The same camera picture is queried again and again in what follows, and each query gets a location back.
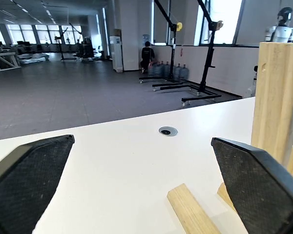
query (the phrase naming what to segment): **wooden stick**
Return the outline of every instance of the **wooden stick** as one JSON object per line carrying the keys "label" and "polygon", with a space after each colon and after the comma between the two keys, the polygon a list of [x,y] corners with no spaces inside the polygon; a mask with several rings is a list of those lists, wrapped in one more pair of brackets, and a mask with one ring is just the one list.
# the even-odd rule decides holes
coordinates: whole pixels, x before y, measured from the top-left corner
{"label": "wooden stick", "polygon": [[167,198],[187,234],[220,233],[185,184],[169,191]]}
{"label": "wooden stick", "polygon": [[236,212],[236,209],[229,197],[225,183],[222,183],[218,189],[217,194]]}

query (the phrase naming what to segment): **ceiling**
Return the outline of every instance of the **ceiling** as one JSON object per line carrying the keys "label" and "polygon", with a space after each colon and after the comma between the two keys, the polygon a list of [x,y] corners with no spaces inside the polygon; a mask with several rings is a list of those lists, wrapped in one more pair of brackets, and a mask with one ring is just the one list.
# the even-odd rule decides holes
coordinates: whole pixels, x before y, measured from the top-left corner
{"label": "ceiling", "polygon": [[0,0],[0,23],[12,24],[54,24],[46,10],[52,15],[58,25],[83,25],[87,23],[86,16],[95,15],[98,9],[105,7],[108,0]]}

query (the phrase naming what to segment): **white table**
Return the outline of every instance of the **white table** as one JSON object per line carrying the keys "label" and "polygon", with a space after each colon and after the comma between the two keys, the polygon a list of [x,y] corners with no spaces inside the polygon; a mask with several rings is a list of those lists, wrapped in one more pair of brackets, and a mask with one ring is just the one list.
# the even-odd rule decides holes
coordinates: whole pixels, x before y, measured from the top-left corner
{"label": "white table", "polygon": [[[34,234],[184,234],[166,195],[185,183],[221,233],[246,234],[221,200],[212,137],[250,144],[254,98],[0,140],[15,147],[73,134],[57,192]],[[158,132],[173,126],[177,136]]]}

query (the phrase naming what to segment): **black clothing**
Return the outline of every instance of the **black clothing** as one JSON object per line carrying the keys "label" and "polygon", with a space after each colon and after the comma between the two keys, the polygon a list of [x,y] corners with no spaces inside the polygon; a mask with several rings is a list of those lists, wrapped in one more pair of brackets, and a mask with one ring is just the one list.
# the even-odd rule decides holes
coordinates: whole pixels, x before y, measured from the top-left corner
{"label": "black clothing", "polygon": [[150,61],[152,61],[155,58],[154,50],[152,48],[143,48],[142,49],[142,61],[141,61],[141,67],[146,69],[148,68],[148,65]]}

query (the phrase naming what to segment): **humanoid robot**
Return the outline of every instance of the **humanoid robot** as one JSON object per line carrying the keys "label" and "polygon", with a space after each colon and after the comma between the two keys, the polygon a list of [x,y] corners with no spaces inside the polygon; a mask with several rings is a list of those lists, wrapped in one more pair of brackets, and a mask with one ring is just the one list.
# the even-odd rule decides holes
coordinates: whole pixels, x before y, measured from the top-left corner
{"label": "humanoid robot", "polygon": [[[272,26],[266,29],[266,38],[265,41],[272,42],[293,42],[293,28],[290,28],[290,22],[292,19],[292,8],[284,7],[278,13],[278,26]],[[254,67],[256,72],[253,79],[253,85],[248,88],[244,97],[250,98],[254,97],[256,93],[256,82],[257,82],[257,66]]]}

